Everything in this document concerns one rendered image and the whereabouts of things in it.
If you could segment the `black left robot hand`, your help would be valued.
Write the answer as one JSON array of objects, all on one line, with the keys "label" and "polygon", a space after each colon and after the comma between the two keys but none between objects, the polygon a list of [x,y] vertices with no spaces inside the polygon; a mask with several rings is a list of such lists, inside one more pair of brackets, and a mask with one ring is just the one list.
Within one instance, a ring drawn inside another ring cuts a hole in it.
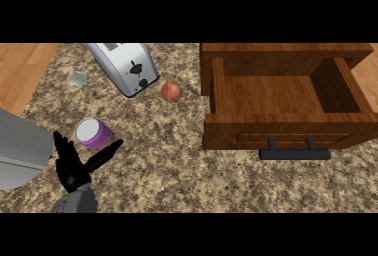
[{"label": "black left robot hand", "polygon": [[56,173],[60,184],[67,193],[91,182],[90,174],[112,159],[124,141],[118,139],[87,160],[81,162],[73,142],[62,134],[53,132],[54,148],[57,151]]}]

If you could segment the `purple can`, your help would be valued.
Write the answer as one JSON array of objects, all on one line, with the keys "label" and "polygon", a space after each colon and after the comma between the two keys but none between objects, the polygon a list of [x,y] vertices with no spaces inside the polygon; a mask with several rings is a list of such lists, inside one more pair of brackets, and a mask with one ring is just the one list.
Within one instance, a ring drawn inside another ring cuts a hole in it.
[{"label": "purple can", "polygon": [[101,150],[115,141],[115,134],[96,118],[85,118],[75,127],[75,139],[93,150]]}]

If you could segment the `wooden drawer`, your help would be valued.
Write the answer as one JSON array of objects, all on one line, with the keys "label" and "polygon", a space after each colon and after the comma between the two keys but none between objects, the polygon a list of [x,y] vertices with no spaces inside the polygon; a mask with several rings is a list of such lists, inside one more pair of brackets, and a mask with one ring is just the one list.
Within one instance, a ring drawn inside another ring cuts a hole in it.
[{"label": "wooden drawer", "polygon": [[341,58],[321,60],[304,76],[230,76],[212,60],[206,150],[348,148],[378,138],[378,113]]}]

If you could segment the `large grey rounded appliance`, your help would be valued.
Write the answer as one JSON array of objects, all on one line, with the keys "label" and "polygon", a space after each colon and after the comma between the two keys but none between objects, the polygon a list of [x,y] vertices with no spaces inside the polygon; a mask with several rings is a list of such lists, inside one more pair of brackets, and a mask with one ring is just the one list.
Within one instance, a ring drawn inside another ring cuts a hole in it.
[{"label": "large grey rounded appliance", "polygon": [[0,190],[20,187],[45,168],[50,132],[0,108]]}]

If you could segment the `pale crumpled lump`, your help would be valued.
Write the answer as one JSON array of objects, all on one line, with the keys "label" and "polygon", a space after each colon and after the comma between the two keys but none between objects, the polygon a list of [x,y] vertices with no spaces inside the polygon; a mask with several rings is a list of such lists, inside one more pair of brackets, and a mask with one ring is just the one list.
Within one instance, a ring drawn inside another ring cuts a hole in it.
[{"label": "pale crumpled lump", "polygon": [[88,76],[85,72],[72,71],[66,76],[66,84],[69,86],[84,86],[88,82]]}]

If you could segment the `reddish brown onion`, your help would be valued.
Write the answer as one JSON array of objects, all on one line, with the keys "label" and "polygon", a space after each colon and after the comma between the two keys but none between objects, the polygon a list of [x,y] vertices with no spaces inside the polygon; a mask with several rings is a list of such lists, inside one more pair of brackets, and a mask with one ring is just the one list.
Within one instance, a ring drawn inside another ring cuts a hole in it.
[{"label": "reddish brown onion", "polygon": [[161,96],[166,102],[174,102],[180,97],[180,86],[168,82],[161,87]]}]

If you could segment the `silver toaster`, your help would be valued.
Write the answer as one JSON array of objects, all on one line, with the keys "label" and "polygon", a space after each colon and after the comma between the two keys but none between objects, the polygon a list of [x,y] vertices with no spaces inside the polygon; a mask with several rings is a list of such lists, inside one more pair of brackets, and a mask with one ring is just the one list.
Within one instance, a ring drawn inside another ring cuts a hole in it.
[{"label": "silver toaster", "polygon": [[119,92],[134,97],[159,78],[146,45],[87,43],[85,46]]}]

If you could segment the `wooden cabinet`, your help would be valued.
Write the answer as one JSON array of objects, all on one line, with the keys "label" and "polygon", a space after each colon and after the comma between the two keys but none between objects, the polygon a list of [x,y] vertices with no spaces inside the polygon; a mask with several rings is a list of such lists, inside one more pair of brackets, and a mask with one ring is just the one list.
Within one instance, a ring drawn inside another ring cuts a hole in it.
[{"label": "wooden cabinet", "polygon": [[352,69],[372,52],[369,43],[200,43],[200,95],[209,95],[215,58],[228,76],[307,76],[326,58]]}]

